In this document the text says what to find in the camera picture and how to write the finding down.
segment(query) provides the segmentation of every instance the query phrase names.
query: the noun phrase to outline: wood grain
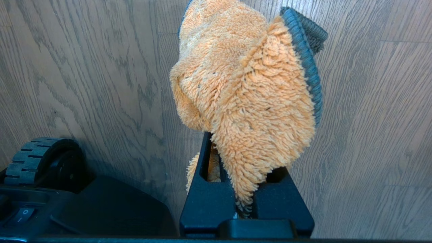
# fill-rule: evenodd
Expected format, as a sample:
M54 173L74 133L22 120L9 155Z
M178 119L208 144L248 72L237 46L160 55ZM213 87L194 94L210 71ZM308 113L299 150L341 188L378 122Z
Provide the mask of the wood grain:
M5 168L17 150L29 140L50 136L42 105L33 83L37 77L25 64L15 32L0 27L0 166Z
M158 0L156 11L159 33L177 33L189 0Z
M382 40L432 42L432 1L395 0Z
M322 13L324 9L322 5L331 5L330 1L298 1L298 0L241 0L245 4L253 7L258 12L264 14L267 21L272 21L276 16L279 16L282 7L291 7L302 13L308 18L314 20L317 24L321 24L318 13Z
M394 213L385 211L390 208L378 200L386 185L432 190L432 112L428 105L432 102L432 64L424 61L432 58L431 47L381 42L364 80L355 74L341 80L339 86L333 84L336 90L326 87L326 94L333 94L327 97L333 98L327 98L325 114L332 118L323 119L316 140L292 171L316 220L316 237L430 236L426 231L402 233L422 227L420 221L405 222L405 214L426 214L432 222L430 207L405 205L397 212L400 217L387 227L377 228L377 222L383 220L380 207L382 214ZM363 88L354 82L363 83ZM356 89L341 90L347 86ZM351 100L338 101L343 97ZM408 197L401 195L392 203L404 204L399 200Z
M0 26L11 26L4 0L0 1Z
M5 80L20 92L11 91L17 109L30 110L26 122L38 125L32 131L73 137L96 172L167 201L153 3L7 4L15 31L5 42L25 55L15 55L16 64L2 55L19 74Z
M368 238L431 240L432 188L385 186Z
M186 168L201 148L203 133L186 127L177 115L171 92L169 71L178 61L179 40L177 34L158 35L159 70L162 91L162 117L165 144L167 147L167 168L171 171L167 183L172 184L172 212L179 219L186 200Z

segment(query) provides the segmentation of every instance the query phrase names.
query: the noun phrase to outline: fluffy fabric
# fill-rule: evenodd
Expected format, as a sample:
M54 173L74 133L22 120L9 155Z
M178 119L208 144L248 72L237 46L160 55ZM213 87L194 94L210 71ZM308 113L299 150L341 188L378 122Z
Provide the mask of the fluffy fabric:
M269 24L238 0L192 0L179 38L170 73L178 114L186 126L213 133L209 179L218 179L219 153L243 208L267 174L290 167L314 136L302 59L284 19Z

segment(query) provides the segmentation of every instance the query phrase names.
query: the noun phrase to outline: wooden floor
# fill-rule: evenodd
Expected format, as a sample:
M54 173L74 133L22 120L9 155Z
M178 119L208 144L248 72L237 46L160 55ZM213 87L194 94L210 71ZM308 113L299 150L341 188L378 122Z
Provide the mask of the wooden floor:
M314 237L432 240L432 1L245 0L292 6L329 33L324 115L291 171ZM178 221L202 134L168 73L187 0L0 0L0 163L34 137L73 137L90 166Z

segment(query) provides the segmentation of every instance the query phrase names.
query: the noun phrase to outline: mop pad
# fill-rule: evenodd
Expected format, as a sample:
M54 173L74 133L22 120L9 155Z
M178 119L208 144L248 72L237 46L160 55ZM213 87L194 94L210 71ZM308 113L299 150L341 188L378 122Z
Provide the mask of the mop pad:
M177 112L189 128L213 133L208 180L219 181L220 156L239 209L268 173L290 168L309 146L322 108L313 55L326 38L291 8L268 23L239 0L189 3L170 72Z

